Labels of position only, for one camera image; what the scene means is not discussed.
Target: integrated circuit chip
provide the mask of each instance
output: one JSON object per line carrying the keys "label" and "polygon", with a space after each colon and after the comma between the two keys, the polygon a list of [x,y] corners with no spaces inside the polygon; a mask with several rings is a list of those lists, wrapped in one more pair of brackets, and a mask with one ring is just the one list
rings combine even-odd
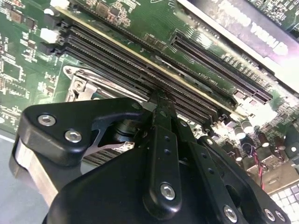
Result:
{"label": "integrated circuit chip", "polygon": [[144,39],[147,43],[149,43],[151,45],[155,45],[155,43],[157,42],[157,40],[154,37],[152,37],[148,34],[145,35]]}
{"label": "integrated circuit chip", "polygon": [[31,42],[31,41],[28,41],[28,47],[32,48],[32,49],[35,49],[36,48],[36,44]]}
{"label": "integrated circuit chip", "polygon": [[157,41],[156,44],[155,44],[155,46],[156,46],[157,49],[159,49],[159,50],[165,50],[165,48],[166,48],[165,44],[163,44],[163,43],[160,42],[160,41]]}
{"label": "integrated circuit chip", "polygon": [[104,2],[99,2],[97,5],[97,9],[96,12],[103,16],[103,17],[107,17],[108,16],[108,11],[109,11],[109,6],[106,5]]}
{"label": "integrated circuit chip", "polygon": [[34,25],[35,25],[35,20],[27,17],[27,19],[26,19],[26,25],[27,25],[27,27],[29,29],[33,29]]}
{"label": "integrated circuit chip", "polygon": [[13,6],[11,4],[7,3],[7,2],[3,3],[3,7],[7,8],[8,10],[13,10]]}
{"label": "integrated circuit chip", "polygon": [[118,16],[118,14],[120,13],[120,11],[117,8],[112,8],[110,10],[110,13],[113,14],[113,15],[115,15],[115,16]]}
{"label": "integrated circuit chip", "polygon": [[16,22],[16,23],[22,23],[23,22],[23,15],[19,12],[16,12],[16,11],[11,11],[10,13],[11,15],[11,20]]}

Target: silver screw head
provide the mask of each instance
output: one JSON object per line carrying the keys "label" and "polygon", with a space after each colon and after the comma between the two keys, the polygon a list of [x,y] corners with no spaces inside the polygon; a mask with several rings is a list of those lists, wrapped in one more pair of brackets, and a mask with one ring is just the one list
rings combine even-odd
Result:
{"label": "silver screw head", "polygon": [[181,125],[184,126],[184,127],[187,127],[187,123],[183,120],[181,120]]}
{"label": "silver screw head", "polygon": [[163,183],[160,187],[160,190],[161,190],[162,195],[167,200],[172,201],[176,196],[176,193],[175,193],[174,189],[167,183]]}
{"label": "silver screw head", "polygon": [[82,92],[82,91],[84,90],[84,85],[83,85],[83,83],[82,83],[81,81],[79,81],[79,80],[76,80],[76,81],[74,82],[74,87],[75,87],[76,91],[78,91],[78,92]]}
{"label": "silver screw head", "polygon": [[140,109],[142,108],[141,105],[138,104],[138,103],[133,103],[133,104],[132,104],[132,107],[134,107],[134,108],[137,109],[137,110],[140,110]]}
{"label": "silver screw head", "polygon": [[56,119],[51,116],[51,115],[48,115],[48,114],[42,114],[40,115],[38,118],[38,123],[40,123],[41,125],[44,125],[44,126],[52,126],[56,123]]}
{"label": "silver screw head", "polygon": [[276,215],[278,218],[281,219],[281,221],[285,222],[285,217],[280,213],[280,211],[275,210]]}
{"label": "silver screw head", "polygon": [[231,207],[229,207],[228,205],[225,205],[223,207],[223,211],[225,216],[232,222],[232,223],[236,223],[238,221],[238,217],[236,215],[236,213],[234,212],[234,210],[232,210]]}
{"label": "silver screw head", "polygon": [[208,143],[209,145],[213,145],[213,142],[212,142],[212,140],[210,140],[210,139],[207,139],[206,141],[207,141],[207,143]]}
{"label": "silver screw head", "polygon": [[268,219],[274,222],[275,221],[275,217],[272,214],[272,212],[270,212],[270,210],[268,210],[268,209],[264,209],[264,211],[265,211],[266,216],[268,217]]}
{"label": "silver screw head", "polygon": [[78,143],[82,140],[82,136],[79,132],[75,130],[68,130],[65,134],[64,137],[66,140],[72,142],[72,143]]}

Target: black expansion slot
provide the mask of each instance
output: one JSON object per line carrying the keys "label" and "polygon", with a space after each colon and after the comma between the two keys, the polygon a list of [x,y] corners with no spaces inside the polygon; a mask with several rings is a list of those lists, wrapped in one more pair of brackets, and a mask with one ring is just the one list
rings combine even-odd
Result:
{"label": "black expansion slot", "polygon": [[[90,57],[90,55],[88,53],[85,53],[84,51],[78,50],[77,48],[73,48],[71,46],[64,46],[64,52],[76,59],[78,59],[79,61],[83,62],[84,64],[93,67],[94,71],[100,74],[106,74],[107,76],[104,76],[105,78],[107,78],[109,81],[115,82],[118,85],[122,85],[124,86],[124,84],[127,84],[128,82],[123,80],[119,80],[115,77],[113,77],[113,75],[115,74],[113,72],[113,70],[111,69],[110,66],[105,67],[105,64],[99,64],[96,60],[94,60],[93,58]],[[138,94],[140,95],[140,89],[136,88],[136,86],[131,86],[131,85],[127,85],[126,89],[131,91],[134,94]],[[146,94],[147,97],[149,97],[153,92],[153,89],[148,88],[149,89],[149,93]],[[187,116],[187,118],[193,120],[194,122],[197,122],[198,124],[202,124],[206,121],[205,119],[205,115],[201,114],[199,111],[197,111],[197,109],[193,108],[190,104],[186,103],[186,102],[182,102],[182,100],[180,100],[180,98],[175,97],[176,94],[173,94],[172,96],[174,97],[174,99],[176,100],[176,109],[178,111],[178,113],[182,113],[182,114],[188,114],[189,116]]]}
{"label": "black expansion slot", "polygon": [[126,55],[122,55],[119,49],[115,51],[115,49],[110,48],[103,42],[97,40],[91,41],[88,40],[87,37],[83,38],[82,35],[84,32],[82,30],[80,30],[81,35],[74,33],[74,30],[79,31],[78,28],[72,27],[72,31],[69,32],[65,38],[65,44],[61,49],[62,52],[86,63],[102,75],[105,74],[105,78],[108,80],[125,86],[135,94],[140,95],[140,93],[142,93],[142,95],[149,97],[150,93],[157,88],[157,86],[168,90],[176,99],[178,112],[188,114],[188,117],[195,122],[203,123],[206,119],[210,118],[210,115],[212,115],[214,119],[217,119],[217,107],[212,103],[209,103],[210,108],[206,108],[201,105],[203,102],[206,104],[206,101],[201,101],[196,98],[196,102],[182,97],[180,92],[174,91],[174,89],[180,89],[177,84],[169,82],[171,86],[174,86],[173,89],[148,74],[142,75],[145,67],[144,69],[139,68],[142,65],[141,61],[134,64],[132,59],[127,60]]}
{"label": "black expansion slot", "polygon": [[90,50],[94,50],[95,48],[102,48],[102,49],[108,49],[108,51],[114,55],[120,55],[118,60],[125,60],[127,63],[131,63],[131,66],[133,67],[139,67],[139,70],[136,72],[137,74],[141,75],[143,74],[143,77],[154,76],[156,79],[163,78],[164,83],[175,83],[176,90],[179,90],[181,93],[186,94],[187,97],[190,99],[196,101],[198,104],[204,106],[204,108],[201,108],[201,110],[204,110],[205,108],[212,109],[214,111],[217,110],[217,107],[213,105],[212,102],[208,101],[206,98],[202,97],[199,94],[194,93],[193,91],[189,90],[188,88],[184,88],[180,82],[173,80],[169,78],[167,74],[164,74],[157,68],[154,68],[153,66],[150,66],[149,64],[141,61],[138,57],[135,55],[127,52],[126,50],[122,49],[121,47],[116,46],[114,43],[111,43],[107,39],[103,38],[102,36],[90,31],[84,26],[81,26],[80,24],[76,24],[76,26],[72,26],[70,30],[75,33],[76,35],[83,38],[82,42],[86,41],[90,44],[94,44],[94,47]]}
{"label": "black expansion slot", "polygon": [[125,30],[121,26],[115,25],[114,23],[109,21],[107,18],[102,17],[101,15],[99,15],[94,10],[91,10],[90,8],[86,7],[80,1],[73,0],[73,2],[74,3],[71,6],[74,6],[76,9],[78,9],[79,11],[84,12],[85,14],[89,15],[90,17],[92,17],[96,21],[102,22],[102,25],[106,26],[106,28],[111,29],[111,30],[117,32],[118,34],[123,35],[128,40],[130,40],[134,43],[138,43],[138,44],[142,45],[142,48],[146,49],[148,52],[161,57],[165,62],[170,63],[176,69],[183,71],[185,74],[187,74],[190,77],[194,78],[198,82],[201,82],[202,84],[204,84],[204,85],[208,86],[209,88],[211,88],[214,92],[216,92],[218,94],[221,94],[222,97],[225,98],[226,101],[230,102],[230,104],[232,106],[236,105],[237,102],[227,92],[225,92],[223,89],[219,88],[218,86],[214,85],[213,83],[210,83],[209,81],[205,80],[204,78],[199,77],[196,72],[189,69],[184,64],[177,62],[176,60],[174,60],[173,58],[171,58],[168,55],[164,54],[163,52],[161,52],[161,51],[157,50],[156,48],[150,46],[147,42],[145,42],[144,40],[140,39],[139,37],[133,35],[132,33],[128,32],[127,30]]}
{"label": "black expansion slot", "polygon": [[216,55],[205,50],[183,34],[176,33],[171,45],[256,101],[266,104],[273,99],[273,96],[258,83],[242,74],[233,66],[222,62]]}

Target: pcie slot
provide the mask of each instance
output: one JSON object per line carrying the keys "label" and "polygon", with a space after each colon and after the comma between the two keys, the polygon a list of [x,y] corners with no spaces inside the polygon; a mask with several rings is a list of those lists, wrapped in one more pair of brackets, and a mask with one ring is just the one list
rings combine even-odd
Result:
{"label": "pcie slot", "polygon": [[[100,72],[101,74],[106,74],[105,78],[111,78],[114,76],[114,71],[108,64],[100,64],[98,61],[90,57],[90,54],[85,53],[84,51],[81,51],[79,49],[75,49],[71,46],[67,46],[64,48],[64,51],[66,54],[73,56],[77,58],[78,60],[82,61],[83,63],[86,63],[87,65],[93,67],[96,71]],[[111,80],[117,84],[124,84],[122,81],[119,82],[119,80]],[[135,94],[140,94],[140,90],[136,89],[133,86],[128,86],[128,90],[132,91]],[[144,92],[144,94],[149,97],[150,93],[153,91],[151,87],[148,88],[147,93]],[[181,112],[182,114],[189,114],[189,118],[192,119],[194,122],[198,122],[199,124],[203,123],[207,119],[207,115],[201,111],[198,110],[196,106],[194,106],[194,103],[186,102],[184,99],[180,98],[180,95],[174,92],[171,92],[176,100],[176,108],[178,109],[178,112]]]}
{"label": "pcie slot", "polygon": [[263,87],[259,86],[233,66],[221,63],[221,60],[217,56],[201,48],[183,34],[176,33],[171,45],[258,102],[266,104],[269,100],[273,99],[273,96],[267,93]]}
{"label": "pcie slot", "polygon": [[[117,26],[115,24],[113,24],[111,21],[107,20],[106,18],[103,18],[102,16],[100,16],[99,14],[97,14],[95,11],[91,10],[90,8],[86,7],[84,4],[82,4],[81,2],[74,0],[73,2],[75,2],[76,4],[76,8],[79,11],[83,11],[84,13],[86,13],[87,15],[89,15],[90,17],[94,18],[97,21],[101,21],[103,24],[105,24],[106,27],[108,27],[109,29],[122,34],[124,37],[126,37],[128,40],[131,40],[132,42],[136,42],[142,45],[142,47],[144,49],[146,49],[148,52],[151,52],[152,54],[155,54],[159,57],[161,57],[164,61],[166,61],[167,63],[170,63],[171,65],[173,65],[176,69],[183,71],[185,74],[189,75],[190,77],[198,80],[199,82],[201,82],[202,84],[208,86],[209,88],[211,88],[214,92],[222,95],[223,98],[226,99],[226,101],[229,101],[231,105],[236,105],[236,101],[231,98],[231,96],[225,92],[224,90],[222,90],[221,88],[219,88],[218,86],[208,82],[207,80],[205,80],[204,78],[201,78],[198,76],[198,74],[194,71],[192,71],[191,69],[187,68],[185,65],[175,61],[174,59],[170,58],[169,56],[167,56],[166,54],[164,54],[163,52],[155,49],[154,47],[150,46],[148,43],[146,43],[144,40],[138,38],[137,36],[131,34],[130,32],[128,32],[127,30],[123,29],[120,26]],[[59,10],[61,13],[68,15],[68,12],[66,10],[62,10],[61,8],[57,8],[57,10]]]}
{"label": "pcie slot", "polygon": [[[165,74],[163,74],[160,71],[157,71],[153,68],[151,68],[148,64],[143,63],[140,59],[136,58],[135,56],[132,56],[129,52],[114,46],[112,43],[109,43],[107,40],[101,37],[95,37],[91,31],[86,33],[86,31],[83,31],[79,29],[78,27],[72,27],[71,31],[75,34],[78,34],[84,39],[81,39],[82,42],[89,42],[90,45],[93,45],[93,47],[90,47],[90,51],[94,51],[97,49],[99,50],[99,47],[108,50],[112,55],[119,55],[118,58],[115,58],[115,61],[117,60],[118,63],[125,60],[127,63],[127,67],[132,67],[133,70],[136,70],[135,74],[139,74],[139,77],[136,79],[140,79],[141,75],[143,78],[149,77],[149,74],[154,75],[155,77],[164,77],[164,80],[167,80],[167,83],[174,83],[175,81],[169,79],[169,77]],[[217,107],[215,107],[211,102],[207,101],[205,98],[194,94],[189,89],[183,88],[179,85],[179,83],[175,83],[174,86],[176,87],[176,90],[179,90],[180,92],[185,92],[189,97],[196,101],[198,104],[203,105],[204,107],[199,107],[199,110],[204,111],[206,114],[210,113],[210,110],[216,111]]]}

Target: ram slot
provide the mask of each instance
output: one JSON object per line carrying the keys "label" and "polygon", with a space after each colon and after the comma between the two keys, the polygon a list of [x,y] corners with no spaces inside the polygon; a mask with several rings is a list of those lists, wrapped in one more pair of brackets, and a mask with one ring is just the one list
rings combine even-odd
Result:
{"label": "ram slot", "polygon": [[259,84],[233,66],[223,63],[213,53],[203,49],[183,34],[176,33],[171,45],[258,102],[266,104],[269,100],[273,99],[273,96]]}
{"label": "ram slot", "polygon": [[[116,69],[109,63],[104,63],[100,60],[97,60],[97,55],[93,55],[90,52],[85,52],[82,45],[75,46],[75,43],[73,42],[68,43],[64,46],[63,51],[66,54],[73,56],[82,61],[83,63],[93,67],[96,72],[100,74],[105,74],[105,78],[107,78],[108,80],[117,84],[121,84],[122,86],[124,86],[125,84],[126,88],[128,88],[128,90],[135,94],[140,95],[141,93],[143,96],[146,96],[146,98],[149,98],[150,93],[152,93],[157,86],[157,84],[153,87],[148,86],[146,91],[142,91],[142,89],[144,89],[142,83],[139,83],[139,81],[134,80],[132,77],[122,77],[121,80],[119,78],[113,78],[116,77],[120,73],[120,71],[124,73],[124,70],[121,70],[119,67]],[[206,113],[214,114],[215,116],[214,111],[208,110],[203,112],[199,110],[202,107],[196,106],[194,102],[186,101],[184,98],[181,98],[180,94],[177,94],[176,92],[171,92],[171,94],[176,100],[176,108],[178,112],[190,115],[190,111],[196,111],[193,112],[191,116],[188,116],[188,118],[192,119],[194,122],[198,122],[199,124],[203,123],[209,117]]]}
{"label": "ram slot", "polygon": [[[95,19],[96,21],[102,22],[106,27],[113,30],[114,32],[122,34],[128,40],[142,45],[142,48],[146,49],[148,52],[152,53],[153,55],[157,55],[157,56],[161,57],[165,62],[171,64],[175,69],[183,71],[189,77],[192,77],[193,79],[197,80],[198,82],[201,82],[203,85],[208,86],[210,89],[213,90],[214,93],[217,93],[217,94],[221,95],[221,98],[225,99],[231,105],[236,105],[236,101],[227,92],[225,92],[223,89],[219,88],[217,85],[214,85],[213,83],[208,82],[204,78],[199,77],[197,72],[194,72],[193,70],[189,69],[185,65],[179,63],[178,61],[176,61],[173,58],[169,57],[168,55],[164,54],[163,52],[161,52],[161,51],[155,49],[154,47],[150,46],[144,40],[142,40],[139,37],[137,37],[137,36],[133,35],[132,33],[128,32],[126,29],[113,24],[111,21],[109,21],[106,18],[100,16],[99,14],[97,14],[97,12],[95,12],[95,11],[91,10],[90,8],[86,7],[81,2],[79,2],[77,0],[74,0],[73,2],[75,3],[76,8],[79,11],[84,12],[86,15],[90,16],[91,18]],[[62,13],[64,15],[67,15],[68,17],[72,17],[72,15],[67,10],[64,10],[62,8],[59,8],[59,7],[57,8],[57,10],[60,13]],[[76,24],[81,24],[80,22],[77,22],[76,19],[74,19],[74,22]]]}
{"label": "ram slot", "polygon": [[164,83],[174,83],[176,82],[175,86],[176,86],[176,90],[179,90],[180,92],[185,92],[187,96],[189,96],[192,100],[197,101],[198,104],[202,105],[203,107],[200,108],[200,110],[206,110],[206,108],[208,108],[209,110],[213,110],[216,111],[217,107],[211,103],[210,101],[208,101],[207,99],[203,98],[200,95],[196,95],[194,94],[194,92],[190,91],[187,88],[184,88],[180,85],[179,82],[170,79],[168,75],[162,73],[161,71],[158,71],[157,69],[153,68],[152,66],[149,66],[146,63],[143,63],[140,59],[138,59],[135,56],[130,55],[129,52],[124,51],[121,48],[116,48],[115,46],[113,46],[111,43],[107,43],[107,40],[105,39],[97,39],[95,37],[92,36],[91,33],[88,33],[88,35],[86,33],[83,33],[82,30],[79,30],[79,28],[71,28],[71,31],[73,31],[74,33],[78,34],[79,36],[81,36],[82,38],[85,39],[85,41],[90,41],[90,43],[94,44],[94,47],[90,49],[90,51],[94,51],[94,49],[108,49],[109,52],[111,54],[113,54],[115,57],[117,57],[118,61],[125,61],[126,63],[128,63],[128,66],[134,67],[133,69],[138,68],[139,70],[136,71],[136,74],[143,74],[143,78],[145,77],[149,77],[149,76],[154,76],[155,79],[160,78],[160,77],[164,77]]}

